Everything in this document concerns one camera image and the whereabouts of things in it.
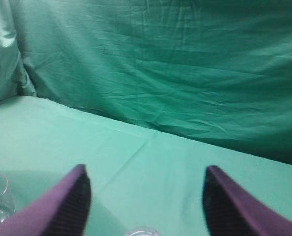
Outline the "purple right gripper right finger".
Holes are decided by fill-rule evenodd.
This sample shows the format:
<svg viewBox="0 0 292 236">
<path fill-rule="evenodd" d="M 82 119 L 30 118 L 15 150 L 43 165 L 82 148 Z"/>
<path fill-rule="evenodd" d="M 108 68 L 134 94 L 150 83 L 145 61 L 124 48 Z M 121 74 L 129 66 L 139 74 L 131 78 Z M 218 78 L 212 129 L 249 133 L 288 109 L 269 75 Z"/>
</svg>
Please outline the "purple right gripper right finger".
<svg viewBox="0 0 292 236">
<path fill-rule="evenodd" d="M 205 170 L 202 205 L 212 236 L 292 236 L 292 221 L 258 201 L 217 166 Z"/>
</svg>

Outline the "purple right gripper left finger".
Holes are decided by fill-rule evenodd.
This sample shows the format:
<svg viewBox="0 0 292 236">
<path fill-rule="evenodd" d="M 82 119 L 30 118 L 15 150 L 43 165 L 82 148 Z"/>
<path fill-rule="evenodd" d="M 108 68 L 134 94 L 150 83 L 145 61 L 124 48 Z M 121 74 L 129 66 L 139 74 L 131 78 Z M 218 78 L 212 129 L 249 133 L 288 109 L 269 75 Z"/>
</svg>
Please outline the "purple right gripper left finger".
<svg viewBox="0 0 292 236">
<path fill-rule="evenodd" d="M 22 211 L 0 223 L 0 236 L 82 236 L 90 212 L 90 179 L 84 164 Z"/>
</svg>

